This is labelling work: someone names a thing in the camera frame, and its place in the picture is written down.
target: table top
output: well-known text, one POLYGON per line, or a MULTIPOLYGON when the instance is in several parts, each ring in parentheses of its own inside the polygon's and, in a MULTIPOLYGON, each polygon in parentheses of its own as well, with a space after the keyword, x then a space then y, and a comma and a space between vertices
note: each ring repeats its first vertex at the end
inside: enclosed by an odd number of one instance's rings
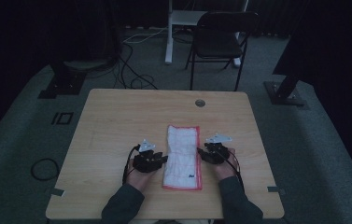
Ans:
MULTIPOLYGON (((51 219, 101 218, 108 199, 121 186, 132 147, 147 139, 155 152, 167 153, 167 128, 200 127, 200 142, 216 133, 228 135, 236 149, 246 195, 264 218, 284 216, 271 167, 248 97, 243 92, 95 89, 89 94, 47 209, 51 219), (199 107, 196 100, 204 100, 199 107)), ((218 182, 202 162, 203 189, 162 188, 161 168, 144 191, 136 219, 222 218, 218 182)))

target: white towel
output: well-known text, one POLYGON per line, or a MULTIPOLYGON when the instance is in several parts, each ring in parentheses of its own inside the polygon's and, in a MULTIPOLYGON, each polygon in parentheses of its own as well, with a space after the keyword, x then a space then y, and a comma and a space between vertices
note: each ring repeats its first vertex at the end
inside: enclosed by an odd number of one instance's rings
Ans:
POLYGON ((169 126, 168 160, 164 170, 165 189, 202 189, 201 159, 197 153, 199 127, 169 126))

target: black chair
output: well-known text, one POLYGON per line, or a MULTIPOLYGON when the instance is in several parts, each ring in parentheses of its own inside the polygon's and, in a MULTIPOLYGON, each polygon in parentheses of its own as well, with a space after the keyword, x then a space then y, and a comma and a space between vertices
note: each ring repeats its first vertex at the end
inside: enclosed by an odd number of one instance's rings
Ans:
POLYGON ((245 61, 247 40, 256 30, 260 17, 255 12, 206 12, 197 23, 193 32, 193 41, 190 48, 185 69, 192 63, 190 71, 190 90, 193 86, 193 72, 195 63, 227 62, 225 68, 235 58, 240 58, 241 63, 237 75, 236 86, 239 86, 240 75, 245 61), (203 59, 196 61, 196 55, 203 59))

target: human hand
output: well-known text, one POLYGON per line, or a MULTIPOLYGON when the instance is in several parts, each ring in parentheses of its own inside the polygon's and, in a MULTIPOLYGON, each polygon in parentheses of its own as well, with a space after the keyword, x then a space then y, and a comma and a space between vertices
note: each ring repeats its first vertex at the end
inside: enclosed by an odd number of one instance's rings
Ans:
MULTIPOLYGON (((228 161, 234 166, 237 167, 237 161, 235 159, 234 155, 234 148, 228 148, 230 152, 230 156, 228 161)), ((226 161, 221 163, 221 164, 215 164, 212 165, 214 169, 214 173, 216 173, 218 181, 221 181, 227 177, 234 176, 236 175, 236 172, 233 170, 233 168, 228 164, 226 161)))
POLYGON ((156 174, 156 171, 153 171, 150 173, 141 173, 137 169, 134 169, 133 159, 131 159, 129 160, 129 169, 128 169, 128 175, 126 178, 126 183, 133 186, 135 189, 138 189, 140 192, 143 192, 149 180, 155 174, 156 174))

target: sleeve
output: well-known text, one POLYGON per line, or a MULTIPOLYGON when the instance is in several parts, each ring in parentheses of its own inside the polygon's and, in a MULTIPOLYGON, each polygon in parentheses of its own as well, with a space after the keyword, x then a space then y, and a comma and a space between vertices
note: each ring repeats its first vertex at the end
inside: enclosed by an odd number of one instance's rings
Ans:
POLYGON ((127 224, 140 210, 144 195, 131 185, 124 184, 112 196, 102 211, 102 223, 127 224))
POLYGON ((262 211, 257 205, 248 200, 236 176, 219 181, 219 190, 222 198, 222 213, 225 223, 263 223, 262 211))

